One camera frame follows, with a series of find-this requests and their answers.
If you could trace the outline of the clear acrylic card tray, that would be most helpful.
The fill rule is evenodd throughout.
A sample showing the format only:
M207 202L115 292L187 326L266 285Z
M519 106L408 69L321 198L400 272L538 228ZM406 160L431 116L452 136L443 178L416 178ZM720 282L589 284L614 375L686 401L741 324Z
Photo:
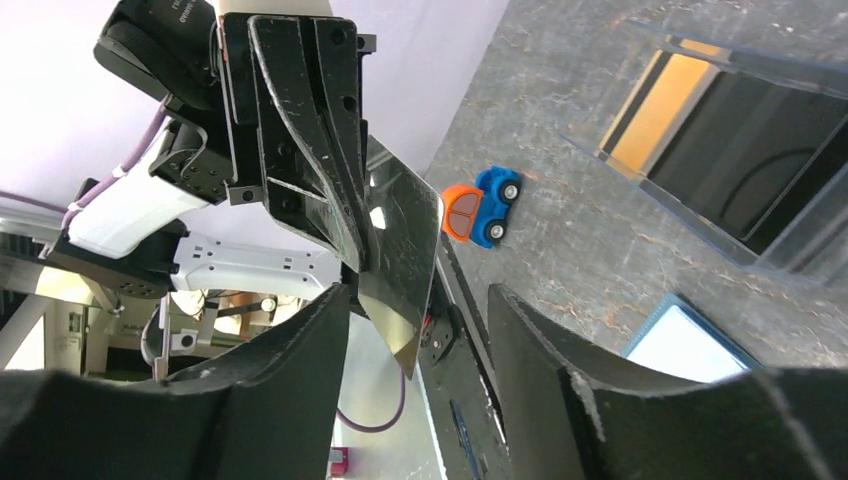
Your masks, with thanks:
M624 21L563 135L736 265L847 281L847 69Z

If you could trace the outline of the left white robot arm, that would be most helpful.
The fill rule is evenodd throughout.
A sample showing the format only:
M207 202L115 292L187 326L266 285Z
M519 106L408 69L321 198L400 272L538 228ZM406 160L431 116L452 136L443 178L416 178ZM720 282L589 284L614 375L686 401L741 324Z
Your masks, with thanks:
M318 296L367 270L362 61L375 39L326 1L120 1L94 48L159 101L140 144L69 206L47 260L119 294ZM320 251L218 240L182 216L260 203Z

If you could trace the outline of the dark shiny credit card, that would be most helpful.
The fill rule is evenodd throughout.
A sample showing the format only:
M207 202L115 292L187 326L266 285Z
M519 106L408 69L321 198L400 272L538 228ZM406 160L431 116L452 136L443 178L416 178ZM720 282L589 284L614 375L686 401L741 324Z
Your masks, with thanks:
M412 377L441 232L440 195L375 137L368 139L370 264L358 299L404 375Z

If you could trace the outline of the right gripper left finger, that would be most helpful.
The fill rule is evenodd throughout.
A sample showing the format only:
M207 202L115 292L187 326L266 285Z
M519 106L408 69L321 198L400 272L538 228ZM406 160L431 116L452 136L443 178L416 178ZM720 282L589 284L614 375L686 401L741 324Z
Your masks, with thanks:
M337 284L163 382L1 376L5 479L322 479L349 332Z

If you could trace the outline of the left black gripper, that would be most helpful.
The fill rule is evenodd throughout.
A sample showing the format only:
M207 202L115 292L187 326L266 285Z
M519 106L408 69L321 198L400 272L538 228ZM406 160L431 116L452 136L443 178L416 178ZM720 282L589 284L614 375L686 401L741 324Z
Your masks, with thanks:
M175 120L155 177L212 204L264 204L276 223L360 271L362 61L375 39L355 25L329 13L120 1L94 55Z

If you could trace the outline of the blue card holder wallet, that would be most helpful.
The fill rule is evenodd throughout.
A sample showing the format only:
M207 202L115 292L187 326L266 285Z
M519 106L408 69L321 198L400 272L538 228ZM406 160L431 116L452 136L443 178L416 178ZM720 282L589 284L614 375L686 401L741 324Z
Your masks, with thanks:
M683 297L666 294L622 357L640 366L699 383L725 380L762 363Z

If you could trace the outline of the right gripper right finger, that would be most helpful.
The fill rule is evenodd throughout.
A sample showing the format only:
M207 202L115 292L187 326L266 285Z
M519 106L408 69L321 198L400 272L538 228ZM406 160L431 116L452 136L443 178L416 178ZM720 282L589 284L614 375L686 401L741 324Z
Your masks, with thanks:
M628 361L513 290L488 290L517 479L843 479L847 374L757 368L707 384Z

